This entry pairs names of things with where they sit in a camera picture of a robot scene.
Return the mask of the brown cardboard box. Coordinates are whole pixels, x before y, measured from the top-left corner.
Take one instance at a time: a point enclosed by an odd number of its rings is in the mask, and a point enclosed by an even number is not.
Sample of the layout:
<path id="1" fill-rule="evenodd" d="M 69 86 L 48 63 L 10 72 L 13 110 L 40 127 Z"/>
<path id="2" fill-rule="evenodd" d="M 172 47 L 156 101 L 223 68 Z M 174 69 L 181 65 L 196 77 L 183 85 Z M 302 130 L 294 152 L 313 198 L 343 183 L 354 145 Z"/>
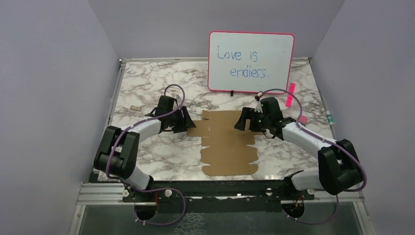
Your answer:
<path id="1" fill-rule="evenodd" d="M 208 176 L 252 175 L 258 171 L 257 148 L 254 147 L 258 132 L 234 129 L 241 111 L 202 111 L 202 119 L 195 120 L 189 136 L 200 137 L 201 162 Z"/>

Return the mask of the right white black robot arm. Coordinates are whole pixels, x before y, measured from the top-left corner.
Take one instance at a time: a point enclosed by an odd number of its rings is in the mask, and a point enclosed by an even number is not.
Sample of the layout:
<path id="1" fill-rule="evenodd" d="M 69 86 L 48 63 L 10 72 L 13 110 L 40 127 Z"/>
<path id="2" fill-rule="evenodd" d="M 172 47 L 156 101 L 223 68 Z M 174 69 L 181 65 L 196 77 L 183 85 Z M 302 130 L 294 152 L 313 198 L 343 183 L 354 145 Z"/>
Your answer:
<path id="1" fill-rule="evenodd" d="M 301 125 L 292 117 L 284 117 L 274 97 L 258 100 L 256 108 L 244 107 L 234 128 L 244 131 L 249 121 L 252 132 L 270 132 L 273 138 L 288 141 L 318 161 L 318 169 L 298 171 L 284 177 L 283 195 L 295 199 L 303 190 L 324 190 L 331 195 L 353 191 L 353 186 L 366 184 L 353 144 L 343 139 L 325 138 Z"/>

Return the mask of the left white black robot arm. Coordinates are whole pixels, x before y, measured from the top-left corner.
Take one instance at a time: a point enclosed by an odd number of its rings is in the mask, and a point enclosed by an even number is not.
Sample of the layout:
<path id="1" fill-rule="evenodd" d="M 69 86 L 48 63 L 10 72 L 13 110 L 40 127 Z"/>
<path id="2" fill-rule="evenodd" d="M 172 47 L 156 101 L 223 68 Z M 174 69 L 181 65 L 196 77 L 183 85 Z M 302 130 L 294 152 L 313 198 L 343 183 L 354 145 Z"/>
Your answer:
<path id="1" fill-rule="evenodd" d="M 186 106 L 176 98 L 163 95 L 157 107 L 137 123 L 105 129 L 93 167 L 109 178 L 119 178 L 132 186 L 140 200 L 148 201 L 154 194 L 150 185 L 153 178 L 136 165 L 139 144 L 162 132 L 186 132 L 195 126 Z"/>

